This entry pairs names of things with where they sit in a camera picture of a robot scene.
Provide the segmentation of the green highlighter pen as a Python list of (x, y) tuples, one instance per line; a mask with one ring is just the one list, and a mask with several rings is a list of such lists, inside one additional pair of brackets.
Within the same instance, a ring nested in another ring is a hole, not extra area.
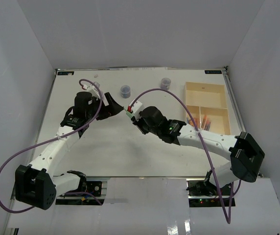
[(134, 117), (133, 114), (129, 112), (127, 108), (124, 108), (124, 110), (129, 119), (132, 119)]

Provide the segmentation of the clear clip jar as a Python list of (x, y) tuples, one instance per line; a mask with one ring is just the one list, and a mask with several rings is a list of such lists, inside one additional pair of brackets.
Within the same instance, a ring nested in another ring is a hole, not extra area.
[(129, 98), (131, 95), (131, 88), (128, 85), (123, 85), (120, 88), (120, 95), (123, 98)]
[(162, 78), (160, 83), (160, 88), (163, 90), (168, 91), (171, 85), (171, 79), (170, 78)]

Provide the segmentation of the orange highlighter pen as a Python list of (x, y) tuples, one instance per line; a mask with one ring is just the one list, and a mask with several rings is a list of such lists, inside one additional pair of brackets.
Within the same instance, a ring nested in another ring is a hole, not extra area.
[(202, 125), (201, 125), (201, 128), (202, 128), (202, 129), (205, 129), (206, 124), (207, 124), (207, 116), (206, 116), (206, 115), (204, 115), (204, 116), (203, 116), (203, 119), (202, 119)]

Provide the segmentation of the pink highlighter pen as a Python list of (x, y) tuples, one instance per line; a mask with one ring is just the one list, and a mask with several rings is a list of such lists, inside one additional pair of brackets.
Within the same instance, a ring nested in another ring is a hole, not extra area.
[(211, 126), (211, 120), (208, 119), (207, 122), (206, 122), (206, 130), (207, 131), (210, 129), (210, 126)]

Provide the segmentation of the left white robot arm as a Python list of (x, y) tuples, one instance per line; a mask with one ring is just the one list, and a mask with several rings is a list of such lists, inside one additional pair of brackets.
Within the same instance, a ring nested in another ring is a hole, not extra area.
[(95, 118), (103, 120), (119, 114), (123, 107), (114, 101), (110, 93), (105, 93), (108, 105), (90, 92), (78, 92), (74, 105), (70, 107), (60, 123), (56, 140), (32, 160), (27, 166), (20, 165), (15, 172), (16, 200), (47, 210), (56, 197), (73, 192), (82, 195), (86, 192), (85, 174), (69, 170), (60, 176), (54, 174), (58, 164), (72, 146), (88, 129)]

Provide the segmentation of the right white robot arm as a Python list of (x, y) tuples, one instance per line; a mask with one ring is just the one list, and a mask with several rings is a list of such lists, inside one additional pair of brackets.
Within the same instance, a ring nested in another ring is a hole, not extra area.
[(196, 131), (183, 121), (167, 119), (155, 106), (132, 107), (130, 110), (132, 123), (144, 135), (151, 133), (166, 143), (196, 147), (228, 160), (226, 164), (209, 170), (203, 181), (190, 188), (192, 193), (212, 196), (234, 181), (256, 181), (265, 154), (251, 134), (241, 132), (233, 136)]

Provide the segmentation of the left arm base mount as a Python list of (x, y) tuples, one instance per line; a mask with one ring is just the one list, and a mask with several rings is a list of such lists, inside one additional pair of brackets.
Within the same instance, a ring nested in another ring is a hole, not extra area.
[(103, 182), (90, 179), (80, 171), (70, 170), (60, 176), (54, 176), (53, 183), (56, 187), (57, 198), (70, 198), (72, 201), (80, 201), (81, 205), (88, 203), (101, 206), (104, 203)]

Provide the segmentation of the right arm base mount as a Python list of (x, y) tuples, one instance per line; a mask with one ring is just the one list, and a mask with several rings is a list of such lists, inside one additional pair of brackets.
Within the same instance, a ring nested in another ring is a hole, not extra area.
[(232, 183), (237, 180), (230, 169), (218, 170), (216, 176), (219, 188), (212, 172), (204, 178), (187, 178), (187, 194), (190, 208), (218, 208), (221, 206), (234, 207)]

